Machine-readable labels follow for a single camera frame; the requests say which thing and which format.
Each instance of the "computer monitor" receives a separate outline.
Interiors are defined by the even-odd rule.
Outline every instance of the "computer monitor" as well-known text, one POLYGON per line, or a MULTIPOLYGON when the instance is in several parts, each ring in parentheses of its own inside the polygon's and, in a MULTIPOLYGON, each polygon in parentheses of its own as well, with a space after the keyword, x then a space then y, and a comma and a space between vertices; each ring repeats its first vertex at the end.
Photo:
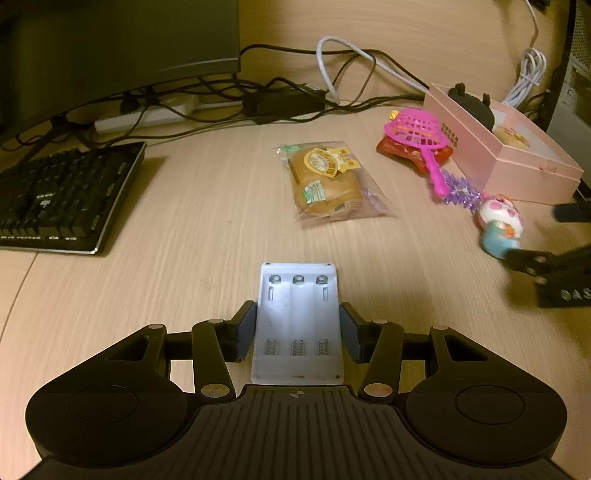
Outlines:
POLYGON ((237 0, 0 0, 0 142, 97 99, 239 71, 237 0))

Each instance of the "power adapter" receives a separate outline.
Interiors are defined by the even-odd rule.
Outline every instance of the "power adapter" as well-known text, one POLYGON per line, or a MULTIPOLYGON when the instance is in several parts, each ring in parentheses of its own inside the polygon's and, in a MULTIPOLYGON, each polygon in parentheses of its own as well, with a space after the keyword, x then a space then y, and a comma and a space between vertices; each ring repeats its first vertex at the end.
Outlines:
POLYGON ((306 92, 282 87, 266 92, 246 93, 242 97, 244 115, 258 124, 268 124, 281 118, 292 118, 324 110, 326 91, 308 84, 299 85, 306 92))

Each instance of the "pink box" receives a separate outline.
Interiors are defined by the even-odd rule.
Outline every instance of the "pink box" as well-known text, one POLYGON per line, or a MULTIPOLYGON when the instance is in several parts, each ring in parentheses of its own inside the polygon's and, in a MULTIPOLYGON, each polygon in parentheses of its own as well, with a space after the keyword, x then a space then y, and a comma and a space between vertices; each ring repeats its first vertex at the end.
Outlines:
POLYGON ((453 159, 477 189, 549 205, 572 200, 583 169, 561 146, 525 115, 492 100, 495 126, 516 130, 529 141, 530 151, 505 145, 449 98, 448 90, 432 85, 423 108, 439 119, 454 149, 453 159))

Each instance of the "bread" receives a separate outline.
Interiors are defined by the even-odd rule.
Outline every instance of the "bread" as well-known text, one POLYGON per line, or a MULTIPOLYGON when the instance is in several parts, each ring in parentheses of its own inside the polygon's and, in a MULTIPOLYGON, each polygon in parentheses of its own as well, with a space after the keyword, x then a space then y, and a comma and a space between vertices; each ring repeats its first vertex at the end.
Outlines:
POLYGON ((348 218, 363 200, 358 170, 337 173, 334 178, 314 173, 304 163, 306 154, 311 150, 302 149, 289 160, 291 187, 297 207, 301 213, 310 216, 348 218))

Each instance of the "black plush toy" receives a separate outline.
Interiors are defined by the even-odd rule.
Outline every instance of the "black plush toy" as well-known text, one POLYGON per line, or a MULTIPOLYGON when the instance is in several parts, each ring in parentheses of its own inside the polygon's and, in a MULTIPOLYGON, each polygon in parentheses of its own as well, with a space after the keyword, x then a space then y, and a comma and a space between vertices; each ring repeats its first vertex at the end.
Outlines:
POLYGON ((449 89, 447 95, 492 132, 492 128, 495 126, 495 115, 491 110, 491 96, 488 93, 482 95, 482 101, 480 101, 475 96, 466 93, 466 85, 456 83, 454 88, 449 89))

